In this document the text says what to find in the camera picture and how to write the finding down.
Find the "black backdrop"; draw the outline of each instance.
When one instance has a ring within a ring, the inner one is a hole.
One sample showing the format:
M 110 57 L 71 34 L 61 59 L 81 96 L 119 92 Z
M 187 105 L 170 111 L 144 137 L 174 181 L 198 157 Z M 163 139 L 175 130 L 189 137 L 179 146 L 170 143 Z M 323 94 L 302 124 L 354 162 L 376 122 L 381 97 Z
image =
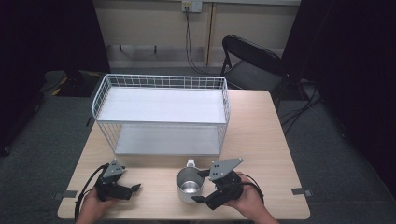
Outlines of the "black backdrop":
M 0 44 L 0 150 L 32 113 L 48 71 L 110 72 L 92 0 L 2 0 Z
M 282 60 L 319 92 L 396 197 L 396 3 L 303 0 Z

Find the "metal cup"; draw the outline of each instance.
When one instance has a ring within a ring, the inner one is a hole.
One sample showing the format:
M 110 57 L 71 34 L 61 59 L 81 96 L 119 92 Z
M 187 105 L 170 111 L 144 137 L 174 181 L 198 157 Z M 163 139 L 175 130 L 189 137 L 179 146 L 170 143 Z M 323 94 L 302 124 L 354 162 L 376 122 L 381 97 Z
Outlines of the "metal cup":
M 194 160 L 188 160 L 187 166 L 181 169 L 176 177 L 177 194 L 185 203 L 195 203 L 191 196 L 200 196 L 204 186 L 204 178 L 198 175 Z

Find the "wire basket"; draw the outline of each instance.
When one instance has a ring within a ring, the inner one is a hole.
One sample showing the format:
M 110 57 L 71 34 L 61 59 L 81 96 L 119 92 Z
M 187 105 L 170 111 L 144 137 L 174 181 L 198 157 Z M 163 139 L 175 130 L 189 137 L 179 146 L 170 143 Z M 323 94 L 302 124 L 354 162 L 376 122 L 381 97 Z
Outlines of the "wire basket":
M 230 119 L 227 82 L 107 74 L 92 113 L 116 155 L 219 155 Z

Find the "hand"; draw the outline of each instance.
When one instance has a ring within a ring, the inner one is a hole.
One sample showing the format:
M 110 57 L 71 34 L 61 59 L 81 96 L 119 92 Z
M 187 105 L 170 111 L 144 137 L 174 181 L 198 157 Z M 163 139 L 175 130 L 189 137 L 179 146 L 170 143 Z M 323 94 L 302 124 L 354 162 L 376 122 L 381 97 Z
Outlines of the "hand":
M 106 210 L 118 201 L 118 199 L 107 198 L 105 202 L 102 202 L 97 196 L 96 189 L 92 189 L 84 197 L 84 203 L 82 204 L 76 224 L 88 224 L 99 220 L 105 214 Z
M 241 177 L 241 182 L 251 181 L 242 173 L 237 172 Z M 244 192 L 237 200 L 228 201 L 226 206 L 233 207 L 238 210 L 244 217 L 260 224 L 275 224 L 278 223 L 273 216 L 265 208 L 262 199 L 257 190 L 250 185 L 244 185 Z

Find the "mug handle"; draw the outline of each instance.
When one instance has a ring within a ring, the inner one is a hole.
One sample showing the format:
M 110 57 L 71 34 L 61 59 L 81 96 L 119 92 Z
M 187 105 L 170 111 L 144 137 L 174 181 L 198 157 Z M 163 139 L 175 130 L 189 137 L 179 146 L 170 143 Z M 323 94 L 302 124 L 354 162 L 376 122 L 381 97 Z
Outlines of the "mug handle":
M 192 159 L 187 160 L 187 167 L 195 167 L 195 162 Z

